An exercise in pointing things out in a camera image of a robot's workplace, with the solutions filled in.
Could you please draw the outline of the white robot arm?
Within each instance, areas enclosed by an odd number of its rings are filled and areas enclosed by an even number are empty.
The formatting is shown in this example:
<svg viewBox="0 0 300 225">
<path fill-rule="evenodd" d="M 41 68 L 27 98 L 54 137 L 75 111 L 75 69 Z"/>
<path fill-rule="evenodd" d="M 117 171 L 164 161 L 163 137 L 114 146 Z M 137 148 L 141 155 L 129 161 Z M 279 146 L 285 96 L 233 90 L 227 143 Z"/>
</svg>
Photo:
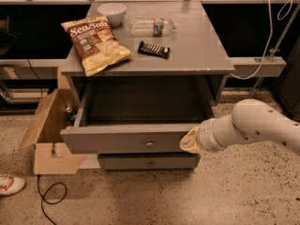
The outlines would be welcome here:
<svg viewBox="0 0 300 225">
<path fill-rule="evenodd" d="M 192 128 L 180 141 L 180 148 L 201 154 L 259 141 L 283 145 L 300 155 L 300 124 L 257 99 L 244 99 L 233 106 L 230 114 Z"/>
</svg>

